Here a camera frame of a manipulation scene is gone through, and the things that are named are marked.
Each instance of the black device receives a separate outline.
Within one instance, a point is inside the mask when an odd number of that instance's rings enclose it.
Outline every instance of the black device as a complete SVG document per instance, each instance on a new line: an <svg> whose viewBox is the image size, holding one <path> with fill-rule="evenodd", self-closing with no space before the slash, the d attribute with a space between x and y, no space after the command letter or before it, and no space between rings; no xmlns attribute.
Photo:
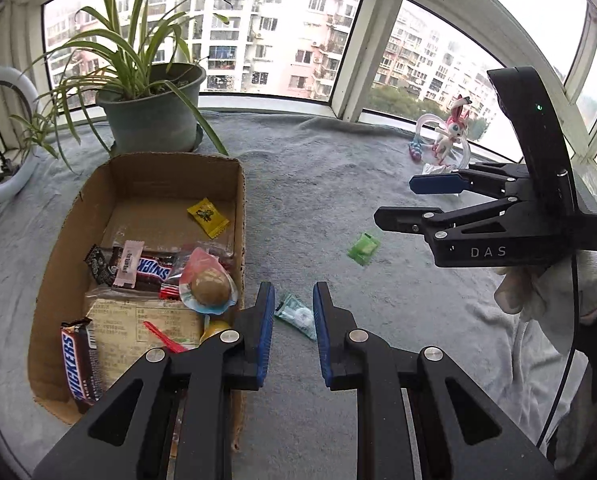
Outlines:
<svg viewBox="0 0 597 480"><path fill-rule="evenodd" d="M548 266L576 250L597 251L597 204L571 168L558 117L536 70L502 68L488 75L525 164L483 162L448 174L413 176L409 188L416 194L470 190L495 200L450 212L381 207L376 225L424 235L438 267Z"/></svg>
<svg viewBox="0 0 597 480"><path fill-rule="evenodd" d="M552 465L440 348L389 346L313 288L321 371L332 391L358 392L358 480L414 480L407 388L425 480L552 480Z"/></svg>
<svg viewBox="0 0 597 480"><path fill-rule="evenodd" d="M146 352L40 461L35 480L164 480L182 392L174 480L232 478L230 392L267 374L275 293L261 283L232 330L193 351Z"/></svg>

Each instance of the building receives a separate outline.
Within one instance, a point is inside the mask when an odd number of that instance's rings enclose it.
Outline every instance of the building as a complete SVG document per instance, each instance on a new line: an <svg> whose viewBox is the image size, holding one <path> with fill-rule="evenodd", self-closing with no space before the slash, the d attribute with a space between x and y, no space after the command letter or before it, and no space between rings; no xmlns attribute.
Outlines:
<svg viewBox="0 0 597 480"><path fill-rule="evenodd" d="M54 0L46 6L46 47L55 48L78 32L99 27L78 9L100 0ZM191 56L208 73L201 91L275 94L328 100L359 0L147 0L150 25L179 5L190 17L182 27ZM127 37L133 0L117 0L122 35ZM223 23L214 13L229 19ZM166 38L157 61L169 61L174 49ZM51 57L52 84L82 75L103 59L69 50ZM93 97L88 97L88 104Z"/></svg>
<svg viewBox="0 0 597 480"><path fill-rule="evenodd" d="M488 68L473 62L454 37L427 26L415 9L403 2L374 86L405 88L416 99L435 101L446 110L459 94L469 95L470 117L491 122L497 98L486 73Z"/></svg>

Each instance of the yellow candy packet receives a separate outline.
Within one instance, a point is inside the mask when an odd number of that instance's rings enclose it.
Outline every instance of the yellow candy packet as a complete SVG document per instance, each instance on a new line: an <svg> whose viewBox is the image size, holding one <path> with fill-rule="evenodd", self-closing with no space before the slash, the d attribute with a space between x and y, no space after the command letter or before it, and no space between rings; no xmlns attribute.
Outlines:
<svg viewBox="0 0 597 480"><path fill-rule="evenodd" d="M214 204L206 198L188 208L187 211L212 239L221 234L229 224L229 220L221 215Z"/></svg>

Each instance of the white glove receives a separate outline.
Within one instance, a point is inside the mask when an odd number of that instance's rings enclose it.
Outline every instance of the white glove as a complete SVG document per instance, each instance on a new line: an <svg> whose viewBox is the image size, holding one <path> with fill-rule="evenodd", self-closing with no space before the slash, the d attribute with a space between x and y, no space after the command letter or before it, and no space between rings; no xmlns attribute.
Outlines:
<svg viewBox="0 0 597 480"><path fill-rule="evenodd" d="M581 323L597 318L597 252L579 251L576 255L579 277ZM553 346L566 354L571 346L573 290L571 257L549 267L503 267L505 274L494 300L507 314L518 314L521 321L535 319Z"/></svg>

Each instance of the gray plant pot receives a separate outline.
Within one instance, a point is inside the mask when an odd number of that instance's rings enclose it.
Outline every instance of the gray plant pot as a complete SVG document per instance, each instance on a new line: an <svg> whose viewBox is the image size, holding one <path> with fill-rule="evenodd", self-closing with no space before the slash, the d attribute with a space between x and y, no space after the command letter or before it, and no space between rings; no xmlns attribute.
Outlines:
<svg viewBox="0 0 597 480"><path fill-rule="evenodd" d="M174 79L181 74L190 81L181 91L198 104L200 84L207 77L205 69L197 65L174 63L168 74L166 63L152 67L152 80ZM114 135L115 153L132 152L190 152L202 137L197 136L194 114L173 92L120 101L118 94L105 89L96 92L96 104L105 110Z"/></svg>

